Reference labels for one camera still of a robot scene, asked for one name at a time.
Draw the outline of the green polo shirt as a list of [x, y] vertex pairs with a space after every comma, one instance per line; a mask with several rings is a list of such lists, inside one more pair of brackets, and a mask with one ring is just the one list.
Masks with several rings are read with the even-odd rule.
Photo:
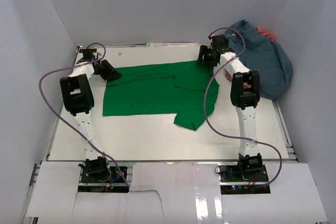
[[108, 81], [103, 116], [175, 114], [174, 124], [196, 131], [214, 111], [219, 84], [214, 69], [195, 61], [120, 67]]

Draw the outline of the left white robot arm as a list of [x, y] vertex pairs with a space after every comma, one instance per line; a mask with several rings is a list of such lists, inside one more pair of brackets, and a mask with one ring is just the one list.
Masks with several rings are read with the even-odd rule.
[[101, 54], [96, 49], [80, 49], [79, 52], [82, 54], [77, 61], [79, 67], [60, 79], [62, 98], [66, 111], [73, 116], [81, 133], [85, 153], [85, 164], [81, 167], [89, 177], [104, 183], [112, 180], [112, 172], [92, 126], [91, 109], [95, 101], [89, 79], [96, 75], [104, 81], [115, 81], [122, 74], [107, 60], [100, 60]]

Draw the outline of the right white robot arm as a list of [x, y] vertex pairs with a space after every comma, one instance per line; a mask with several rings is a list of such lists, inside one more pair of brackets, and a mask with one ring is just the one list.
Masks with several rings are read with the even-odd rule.
[[226, 176], [237, 176], [247, 182], [254, 179], [263, 167], [257, 144], [256, 108], [260, 101], [260, 76], [244, 66], [224, 35], [209, 36], [209, 46], [200, 46], [198, 65], [224, 66], [232, 78], [230, 100], [235, 107], [240, 130], [240, 147], [236, 166], [222, 169]]

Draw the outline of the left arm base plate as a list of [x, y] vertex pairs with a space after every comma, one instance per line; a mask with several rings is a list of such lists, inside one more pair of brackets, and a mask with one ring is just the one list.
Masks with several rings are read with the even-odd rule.
[[82, 168], [78, 192], [79, 193], [128, 193], [128, 186], [124, 183], [122, 175], [127, 179], [128, 168], [121, 166], [119, 171], [115, 166], [109, 167], [110, 171], [101, 178], [96, 178]]

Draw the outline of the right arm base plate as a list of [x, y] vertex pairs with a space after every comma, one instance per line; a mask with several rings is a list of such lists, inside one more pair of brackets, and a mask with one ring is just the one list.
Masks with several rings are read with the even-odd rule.
[[260, 171], [241, 175], [237, 165], [217, 165], [214, 172], [219, 175], [222, 195], [270, 194], [269, 178], [265, 165]]

